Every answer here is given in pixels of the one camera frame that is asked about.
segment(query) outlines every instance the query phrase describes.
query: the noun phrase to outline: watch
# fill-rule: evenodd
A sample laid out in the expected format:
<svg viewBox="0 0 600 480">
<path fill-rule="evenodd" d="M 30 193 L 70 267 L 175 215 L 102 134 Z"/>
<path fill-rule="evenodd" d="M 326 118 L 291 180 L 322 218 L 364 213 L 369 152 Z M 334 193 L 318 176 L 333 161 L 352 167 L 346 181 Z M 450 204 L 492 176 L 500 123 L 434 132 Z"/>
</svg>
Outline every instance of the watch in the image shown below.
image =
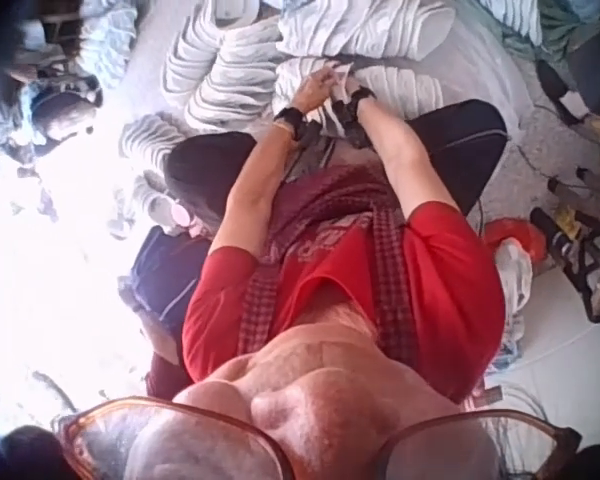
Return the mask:
<svg viewBox="0 0 600 480">
<path fill-rule="evenodd" d="M 273 117 L 273 121 L 284 120 L 291 128 L 293 128 L 293 139 L 298 142 L 304 136 L 306 123 L 304 121 L 304 113 L 294 107 L 283 108 L 278 114 Z"/>
</svg>

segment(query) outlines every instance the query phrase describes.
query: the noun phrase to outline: finger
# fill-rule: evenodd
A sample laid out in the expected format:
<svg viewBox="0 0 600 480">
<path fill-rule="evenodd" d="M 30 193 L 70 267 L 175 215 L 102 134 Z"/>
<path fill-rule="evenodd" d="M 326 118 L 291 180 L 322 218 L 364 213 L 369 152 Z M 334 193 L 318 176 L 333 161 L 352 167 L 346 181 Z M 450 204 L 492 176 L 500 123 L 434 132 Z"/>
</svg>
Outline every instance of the finger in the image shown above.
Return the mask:
<svg viewBox="0 0 600 480">
<path fill-rule="evenodd" d="M 323 89 L 330 90 L 331 88 L 335 87 L 339 83 L 340 83 L 340 79 L 338 78 L 338 75 L 336 75 L 334 73 L 334 75 L 325 78 L 322 81 L 320 87 L 323 88 Z"/>
<path fill-rule="evenodd" d="M 318 82 L 322 83 L 329 78 L 335 77 L 336 71 L 333 68 L 331 68 L 330 66 L 326 65 L 326 66 L 322 67 L 320 70 L 313 72 L 313 74 L 311 76 Z"/>
</svg>

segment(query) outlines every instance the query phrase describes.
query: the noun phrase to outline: black wristband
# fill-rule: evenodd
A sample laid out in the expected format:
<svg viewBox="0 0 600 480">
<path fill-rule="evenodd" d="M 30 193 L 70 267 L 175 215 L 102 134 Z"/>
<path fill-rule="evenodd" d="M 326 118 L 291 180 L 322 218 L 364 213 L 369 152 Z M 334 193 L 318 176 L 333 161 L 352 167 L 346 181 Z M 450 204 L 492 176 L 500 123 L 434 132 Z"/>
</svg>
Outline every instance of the black wristband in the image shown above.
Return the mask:
<svg viewBox="0 0 600 480">
<path fill-rule="evenodd" d="M 360 104 L 360 100 L 365 98 L 376 98 L 376 94 L 367 87 L 360 87 L 358 90 L 351 94 L 351 101 L 347 105 L 349 109 L 349 115 L 353 117 L 356 121 L 358 120 L 358 108 Z"/>
<path fill-rule="evenodd" d="M 284 120 L 291 128 L 293 128 L 293 139 L 298 142 L 304 136 L 306 123 L 304 121 L 304 113 L 294 107 L 283 108 L 278 114 L 273 117 L 273 121 Z"/>
</svg>

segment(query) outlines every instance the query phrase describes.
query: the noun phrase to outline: eyeglasses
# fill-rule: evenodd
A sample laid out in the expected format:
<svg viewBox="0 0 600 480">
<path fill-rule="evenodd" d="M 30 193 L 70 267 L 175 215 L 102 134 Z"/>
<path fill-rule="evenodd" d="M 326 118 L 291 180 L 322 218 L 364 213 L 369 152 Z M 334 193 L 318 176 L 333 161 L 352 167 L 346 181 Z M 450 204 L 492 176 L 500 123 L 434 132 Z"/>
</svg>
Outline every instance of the eyeglasses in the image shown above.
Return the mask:
<svg viewBox="0 0 600 480">
<path fill-rule="evenodd" d="M 67 461 L 88 480 L 296 478 L 282 447 L 253 425 L 157 399 L 113 400 L 59 420 L 54 430 Z M 461 413 L 394 434 L 369 475 L 475 480 L 513 472 L 547 480 L 575 455 L 581 439 L 571 428 L 514 410 Z"/>
</svg>

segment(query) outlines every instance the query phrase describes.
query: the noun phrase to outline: eyeglass frame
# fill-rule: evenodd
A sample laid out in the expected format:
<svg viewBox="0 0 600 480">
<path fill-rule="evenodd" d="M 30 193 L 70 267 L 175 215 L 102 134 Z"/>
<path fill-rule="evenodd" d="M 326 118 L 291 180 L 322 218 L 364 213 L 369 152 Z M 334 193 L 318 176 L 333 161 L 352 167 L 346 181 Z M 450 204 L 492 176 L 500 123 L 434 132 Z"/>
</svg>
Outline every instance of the eyeglass frame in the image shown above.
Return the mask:
<svg viewBox="0 0 600 480">
<path fill-rule="evenodd" d="M 297 480 L 291 465 L 291 461 L 280 444 L 257 427 L 243 422 L 242 420 L 238 420 L 212 410 L 206 410 L 204 408 L 194 407 L 192 405 L 173 403 L 157 398 L 139 396 L 110 400 L 85 410 L 82 413 L 69 415 L 55 422 L 53 430 L 62 445 L 64 457 L 69 465 L 71 465 L 71 468 L 73 468 L 73 470 L 83 479 L 95 480 L 97 477 L 93 469 L 81 462 L 79 460 L 79 455 L 76 454 L 74 441 L 78 437 L 78 434 L 85 430 L 86 427 L 91 425 L 103 414 L 129 405 L 164 407 L 166 409 L 179 411 L 181 413 L 202 415 L 204 417 L 211 418 L 221 423 L 238 428 L 247 434 L 255 436 L 265 450 L 267 450 L 272 458 L 276 460 L 280 473 L 280 480 Z M 393 453 L 395 447 L 405 438 L 411 437 L 430 428 L 435 428 L 448 423 L 466 420 L 480 420 L 486 418 L 508 418 L 512 420 L 518 420 L 536 428 L 537 430 L 540 430 L 545 435 L 554 439 L 556 445 L 549 457 L 540 466 L 540 469 L 534 474 L 533 478 L 535 480 L 549 480 L 553 478 L 553 476 L 555 476 L 560 469 L 564 467 L 568 460 L 577 453 L 580 442 L 582 441 L 582 435 L 570 427 L 557 427 L 545 420 L 517 410 L 493 409 L 462 412 L 453 415 L 437 417 L 431 420 L 425 420 L 423 422 L 410 425 L 392 434 L 376 453 L 374 461 L 375 479 L 386 480 L 385 477 L 389 466 L 389 461 L 391 459 L 391 454 Z"/>
</svg>

